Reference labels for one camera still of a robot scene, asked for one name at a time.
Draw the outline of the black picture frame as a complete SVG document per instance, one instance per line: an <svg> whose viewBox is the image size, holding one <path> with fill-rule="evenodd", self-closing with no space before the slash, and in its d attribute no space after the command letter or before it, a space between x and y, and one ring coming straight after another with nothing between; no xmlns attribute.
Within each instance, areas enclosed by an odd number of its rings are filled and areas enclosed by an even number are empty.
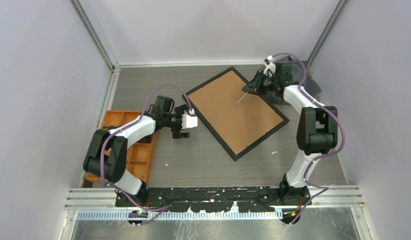
<svg viewBox="0 0 411 240"><path fill-rule="evenodd" d="M236 105L247 83L231 66L186 92L198 118L235 162L289 123L259 95L248 94Z"/></svg>

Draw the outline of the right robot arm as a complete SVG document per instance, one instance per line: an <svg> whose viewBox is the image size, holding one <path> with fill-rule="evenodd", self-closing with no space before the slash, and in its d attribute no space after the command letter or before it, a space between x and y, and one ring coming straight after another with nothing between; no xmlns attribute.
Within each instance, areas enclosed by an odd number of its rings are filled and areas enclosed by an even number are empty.
<svg viewBox="0 0 411 240"><path fill-rule="evenodd" d="M292 63L265 61L264 68L242 88L246 94L264 96L273 92L299 114L296 132L298 153L279 184L279 200L292 205L307 194L310 175L320 158L338 144L338 110L325 106L293 81Z"/></svg>

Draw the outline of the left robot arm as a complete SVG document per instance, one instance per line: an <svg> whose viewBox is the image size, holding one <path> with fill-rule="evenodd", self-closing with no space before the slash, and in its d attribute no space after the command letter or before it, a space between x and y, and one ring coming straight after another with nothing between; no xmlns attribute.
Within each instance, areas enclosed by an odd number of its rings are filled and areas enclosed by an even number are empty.
<svg viewBox="0 0 411 240"><path fill-rule="evenodd" d="M83 170L128 193L127 200L133 206L143 206L147 194L141 189L146 183L127 170L127 150L163 128L169 128L174 139L188 138L190 134L184 130L197 127L198 118L190 100L187 97L184 100L184 105L175 107L172 98L159 95L155 103L131 122L111 130L96 130L83 162Z"/></svg>

